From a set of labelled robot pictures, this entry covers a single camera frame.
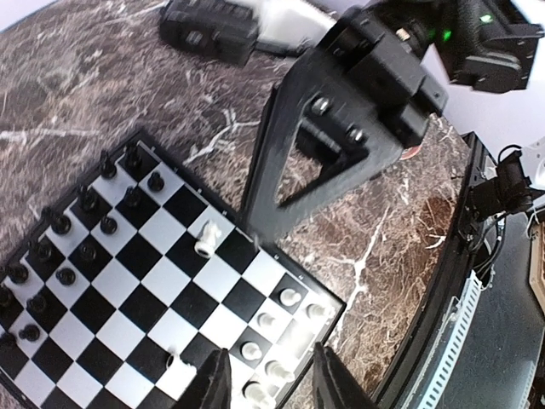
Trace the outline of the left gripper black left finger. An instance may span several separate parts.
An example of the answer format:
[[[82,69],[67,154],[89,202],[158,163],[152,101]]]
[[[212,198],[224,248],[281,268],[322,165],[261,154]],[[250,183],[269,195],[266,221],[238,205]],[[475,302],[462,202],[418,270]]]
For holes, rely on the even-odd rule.
[[[226,349],[213,350],[174,409],[229,409],[232,402],[232,368]]]

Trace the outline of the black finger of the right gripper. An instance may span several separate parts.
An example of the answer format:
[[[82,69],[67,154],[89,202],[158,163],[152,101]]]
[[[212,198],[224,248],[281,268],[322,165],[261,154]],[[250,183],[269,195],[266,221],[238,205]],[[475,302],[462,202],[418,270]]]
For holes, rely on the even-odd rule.
[[[301,191],[277,202],[292,148],[322,168]],[[330,55],[310,49],[272,87],[263,108],[241,222],[260,244],[271,244],[394,164],[402,151],[378,120],[373,102],[352,86]]]

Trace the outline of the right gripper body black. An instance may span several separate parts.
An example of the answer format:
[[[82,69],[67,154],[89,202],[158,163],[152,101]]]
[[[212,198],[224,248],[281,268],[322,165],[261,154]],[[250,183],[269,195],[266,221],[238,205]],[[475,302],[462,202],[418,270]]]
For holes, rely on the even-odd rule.
[[[445,89],[421,65],[410,44],[382,20],[382,8],[352,6],[318,43],[376,106],[380,122],[403,148],[422,144],[429,116],[440,116]]]

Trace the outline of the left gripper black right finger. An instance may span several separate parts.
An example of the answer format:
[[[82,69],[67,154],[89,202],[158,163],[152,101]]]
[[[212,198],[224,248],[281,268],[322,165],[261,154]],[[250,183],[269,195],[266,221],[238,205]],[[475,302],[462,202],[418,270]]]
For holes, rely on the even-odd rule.
[[[313,351],[313,402],[318,409],[376,409],[334,350],[315,343]]]

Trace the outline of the white pawn e file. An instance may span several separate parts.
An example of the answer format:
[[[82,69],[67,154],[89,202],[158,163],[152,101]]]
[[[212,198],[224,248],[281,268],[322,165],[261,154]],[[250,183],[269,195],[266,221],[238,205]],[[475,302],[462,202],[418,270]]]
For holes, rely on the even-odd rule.
[[[262,351],[260,346],[255,342],[246,342],[241,346],[241,355],[246,360],[260,360]]]

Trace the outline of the white rook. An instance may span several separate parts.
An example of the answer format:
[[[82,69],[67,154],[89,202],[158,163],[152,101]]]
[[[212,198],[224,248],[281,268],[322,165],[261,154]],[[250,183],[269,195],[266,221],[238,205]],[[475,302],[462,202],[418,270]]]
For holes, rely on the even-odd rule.
[[[327,305],[310,303],[306,307],[306,314],[310,320],[327,320],[335,314],[335,310]]]

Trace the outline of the white pawn h file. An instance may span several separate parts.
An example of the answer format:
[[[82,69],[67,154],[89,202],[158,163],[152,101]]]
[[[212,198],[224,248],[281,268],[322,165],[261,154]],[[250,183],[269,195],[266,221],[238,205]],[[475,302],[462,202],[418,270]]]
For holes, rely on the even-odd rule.
[[[281,290],[278,297],[285,307],[292,307],[301,301],[301,294],[292,288]]]

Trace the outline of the black grey chessboard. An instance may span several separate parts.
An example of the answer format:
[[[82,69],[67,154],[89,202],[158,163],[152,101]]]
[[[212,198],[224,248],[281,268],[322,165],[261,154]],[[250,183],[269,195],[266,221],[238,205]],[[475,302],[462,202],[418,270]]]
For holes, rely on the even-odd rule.
[[[208,220],[222,234],[204,258],[194,245]],[[171,408],[192,377],[168,373],[168,357],[198,369],[216,349],[229,353],[232,407],[258,408],[244,397],[258,382],[280,408],[345,309],[285,253],[250,239],[144,131],[43,211],[1,277],[1,384],[25,408]],[[285,307],[285,288],[301,301]],[[335,314],[310,320],[310,303]],[[265,312],[274,328],[259,327]],[[243,358],[246,342],[260,360]],[[272,360],[295,381],[273,383]]]

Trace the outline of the white pawn f file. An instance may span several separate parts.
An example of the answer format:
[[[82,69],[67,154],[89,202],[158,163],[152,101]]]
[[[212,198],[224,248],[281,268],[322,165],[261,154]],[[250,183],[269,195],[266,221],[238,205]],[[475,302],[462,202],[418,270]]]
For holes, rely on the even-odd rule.
[[[294,372],[277,360],[266,363],[265,373],[273,383],[292,383],[295,381]]]

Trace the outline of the white pawn g file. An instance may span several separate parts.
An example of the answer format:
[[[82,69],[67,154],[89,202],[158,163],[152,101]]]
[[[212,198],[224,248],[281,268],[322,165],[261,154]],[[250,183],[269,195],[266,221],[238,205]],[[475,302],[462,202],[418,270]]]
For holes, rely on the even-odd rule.
[[[276,326],[276,324],[278,323],[278,320],[272,314],[265,312],[258,315],[257,323],[259,327],[263,329],[271,329]]]

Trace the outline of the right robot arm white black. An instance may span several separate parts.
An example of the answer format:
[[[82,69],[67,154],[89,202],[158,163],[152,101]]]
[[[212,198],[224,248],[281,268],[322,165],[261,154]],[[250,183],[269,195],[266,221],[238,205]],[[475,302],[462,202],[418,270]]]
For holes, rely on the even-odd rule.
[[[382,1],[354,6],[273,87],[240,221],[259,243],[419,147],[448,95],[422,66],[438,50],[450,81],[504,94],[529,83],[541,25],[508,1]]]

